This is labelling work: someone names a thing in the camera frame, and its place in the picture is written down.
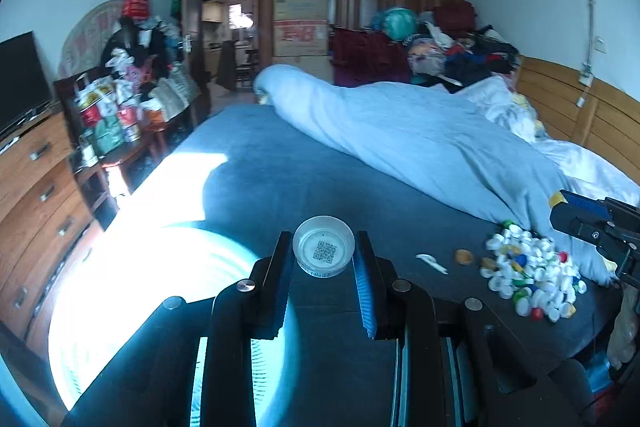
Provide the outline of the clutter pile on side table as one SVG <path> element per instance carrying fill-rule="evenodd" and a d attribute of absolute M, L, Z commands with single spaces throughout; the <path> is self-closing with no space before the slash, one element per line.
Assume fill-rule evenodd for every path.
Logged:
<path fill-rule="evenodd" d="M 63 44 L 54 92 L 73 141 L 94 159 L 160 135 L 176 121 L 199 124 L 210 103 L 206 84 L 186 64 L 178 15 L 151 14 L 150 0 L 98 5 Z"/>

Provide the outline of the dark red cloth pile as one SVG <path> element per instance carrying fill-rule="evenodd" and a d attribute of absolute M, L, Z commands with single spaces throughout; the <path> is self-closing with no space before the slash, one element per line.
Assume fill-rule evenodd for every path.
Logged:
<path fill-rule="evenodd" d="M 334 28 L 329 47 L 334 82 L 342 87 L 378 81 L 468 87 L 490 75 L 479 58 L 400 6 L 378 12 L 366 29 Z"/>

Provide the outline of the black television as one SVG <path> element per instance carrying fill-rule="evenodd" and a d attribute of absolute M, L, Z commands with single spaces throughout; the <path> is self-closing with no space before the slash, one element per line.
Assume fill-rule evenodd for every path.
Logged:
<path fill-rule="evenodd" d="M 28 115 L 47 106 L 52 94 L 32 31 L 3 41 L 0 52 L 0 129 L 4 138 Z"/>

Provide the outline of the light blue fleece blanket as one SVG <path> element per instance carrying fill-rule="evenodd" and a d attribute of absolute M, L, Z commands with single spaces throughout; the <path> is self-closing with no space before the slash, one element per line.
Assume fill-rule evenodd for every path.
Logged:
<path fill-rule="evenodd" d="M 549 200 L 570 186 L 560 167 L 465 98 L 398 82 L 337 87 L 284 64 L 254 90 L 312 139 L 473 217 L 551 237 L 583 277 L 613 282 L 594 246 L 552 228 Z"/>

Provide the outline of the dark blue bed sheet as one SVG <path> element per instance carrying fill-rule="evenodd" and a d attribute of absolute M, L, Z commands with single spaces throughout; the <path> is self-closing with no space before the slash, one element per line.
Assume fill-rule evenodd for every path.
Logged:
<path fill-rule="evenodd" d="M 483 299 L 546 372 L 595 340 L 620 306 L 617 291 L 590 285 L 569 320 L 521 319 L 474 268 L 454 261 L 458 248 L 480 254 L 495 222 L 454 210 L 310 139 L 268 107 L 235 106 L 206 121 L 150 174 L 62 286 L 49 352 L 67 410 L 96 375 L 79 368 L 65 343 L 63 331 L 72 321 L 63 312 L 70 307 L 74 277 L 90 265 L 125 268 L 138 246 L 157 244 L 165 230 L 205 230 L 260 259 L 273 252 L 282 232 L 320 215 L 366 232 L 374 251 L 393 262 L 400 277 L 434 298 Z M 432 255 L 448 274 L 416 259 L 417 254 Z"/>

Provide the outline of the cardboard box red print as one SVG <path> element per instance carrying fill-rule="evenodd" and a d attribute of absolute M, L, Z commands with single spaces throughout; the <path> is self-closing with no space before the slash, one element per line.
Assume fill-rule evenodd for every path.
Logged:
<path fill-rule="evenodd" d="M 273 0 L 273 64 L 293 65 L 334 83 L 329 0 Z"/>

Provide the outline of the pile of bottle caps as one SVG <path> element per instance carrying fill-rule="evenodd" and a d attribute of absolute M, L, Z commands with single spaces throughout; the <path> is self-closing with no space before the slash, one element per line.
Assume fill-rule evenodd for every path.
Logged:
<path fill-rule="evenodd" d="M 519 317 L 551 323 L 574 317 L 587 284 L 570 254 L 556 248 L 553 239 L 506 221 L 485 247 L 480 275 L 490 291 L 513 303 Z"/>

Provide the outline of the orange cap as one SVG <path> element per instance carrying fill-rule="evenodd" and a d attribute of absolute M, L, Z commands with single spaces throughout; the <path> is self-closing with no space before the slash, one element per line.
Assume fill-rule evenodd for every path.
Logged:
<path fill-rule="evenodd" d="M 454 260 L 456 260 L 458 265 L 472 265 L 474 255 L 467 249 L 457 249 L 454 252 Z"/>

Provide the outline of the cream plastic spoon set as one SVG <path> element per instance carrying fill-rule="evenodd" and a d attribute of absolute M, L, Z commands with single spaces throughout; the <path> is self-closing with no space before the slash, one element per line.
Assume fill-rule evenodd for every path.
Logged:
<path fill-rule="evenodd" d="M 448 274 L 448 270 L 445 267 L 443 267 L 432 255 L 417 254 L 416 259 L 420 259 L 421 261 L 425 262 L 427 265 L 429 265 L 431 268 L 438 271 L 439 273 L 442 273 L 444 275 Z"/>

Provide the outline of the clothes pile on bed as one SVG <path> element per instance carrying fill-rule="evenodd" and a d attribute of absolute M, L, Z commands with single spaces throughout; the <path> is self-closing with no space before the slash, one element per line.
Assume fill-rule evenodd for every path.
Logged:
<path fill-rule="evenodd" d="M 418 86 L 442 82 L 457 91 L 495 75 L 511 80 L 521 63 L 520 51 L 492 26 L 480 26 L 467 1 L 420 14 L 394 6 L 377 12 L 369 29 L 380 50 L 376 71 Z"/>

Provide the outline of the white cap with QR code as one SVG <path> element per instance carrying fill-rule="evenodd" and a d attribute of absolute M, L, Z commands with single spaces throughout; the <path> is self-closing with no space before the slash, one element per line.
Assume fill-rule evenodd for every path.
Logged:
<path fill-rule="evenodd" d="M 355 235 L 351 228 L 332 216 L 316 216 L 296 229 L 292 249 L 300 269 L 317 279 L 342 273 L 352 261 Z"/>

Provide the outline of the wooden headboard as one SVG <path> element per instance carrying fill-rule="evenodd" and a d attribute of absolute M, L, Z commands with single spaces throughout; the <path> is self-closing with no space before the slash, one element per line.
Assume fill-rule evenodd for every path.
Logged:
<path fill-rule="evenodd" d="M 585 147 L 626 176 L 639 180 L 639 102 L 596 78 L 589 87 L 579 72 L 524 56 L 515 83 L 554 139 Z"/>

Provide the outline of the wooden dresser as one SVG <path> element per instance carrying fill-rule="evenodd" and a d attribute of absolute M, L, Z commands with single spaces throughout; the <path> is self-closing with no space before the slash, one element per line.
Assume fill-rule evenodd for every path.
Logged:
<path fill-rule="evenodd" d="M 62 113 L 19 127 L 1 150 L 1 324 L 40 359 L 68 262 L 101 231 L 70 167 Z"/>

